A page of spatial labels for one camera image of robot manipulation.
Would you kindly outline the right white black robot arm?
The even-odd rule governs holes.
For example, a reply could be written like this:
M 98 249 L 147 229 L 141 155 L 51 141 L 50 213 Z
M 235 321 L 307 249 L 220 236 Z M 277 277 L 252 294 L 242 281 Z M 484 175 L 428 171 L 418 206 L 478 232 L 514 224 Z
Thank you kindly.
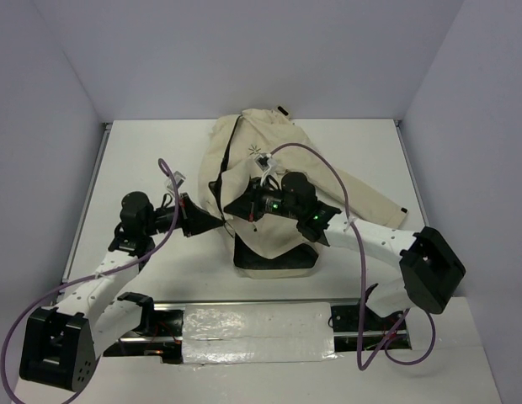
M 375 286 L 357 310 L 360 324 L 368 329 L 378 328 L 394 312 L 413 307 L 441 314 L 466 274 L 436 229 L 426 226 L 412 232 L 347 218 L 339 208 L 319 200 L 302 173 L 287 173 L 279 189 L 254 178 L 224 211 L 250 222 L 265 215 L 292 219 L 310 242 L 362 252 L 397 269 L 398 279 Z

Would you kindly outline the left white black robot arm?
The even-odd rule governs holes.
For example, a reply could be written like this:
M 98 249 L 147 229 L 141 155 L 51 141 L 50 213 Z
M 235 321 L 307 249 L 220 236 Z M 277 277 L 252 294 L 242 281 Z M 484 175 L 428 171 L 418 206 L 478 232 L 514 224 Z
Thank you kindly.
M 182 229 L 187 237 L 221 227 L 223 221 L 178 197 L 173 207 L 154 208 L 146 194 L 128 193 L 120 222 L 100 265 L 69 296 L 29 316 L 19 376 L 23 380 L 80 392 L 102 353 L 122 335 L 147 335 L 157 324 L 154 300 L 124 292 L 157 250 L 153 236 Z

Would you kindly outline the cream jacket with black zipper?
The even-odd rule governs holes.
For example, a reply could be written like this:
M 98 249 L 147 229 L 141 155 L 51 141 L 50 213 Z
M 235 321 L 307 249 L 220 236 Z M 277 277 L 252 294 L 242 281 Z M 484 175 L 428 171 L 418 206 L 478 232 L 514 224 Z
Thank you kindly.
M 224 213 L 224 206 L 242 194 L 250 179 L 262 176 L 254 160 L 263 153 L 275 154 L 277 181 L 289 172 L 300 172 L 323 200 L 347 204 L 361 219 L 391 228 L 404 222 L 407 214 L 402 206 L 349 173 L 327 167 L 317 152 L 306 132 L 276 110 L 246 109 L 214 124 L 200 164 L 198 201 L 211 215 L 225 220 L 220 233 L 240 276 L 308 276 L 323 250 L 307 241 L 293 220 L 266 215 L 249 223 Z

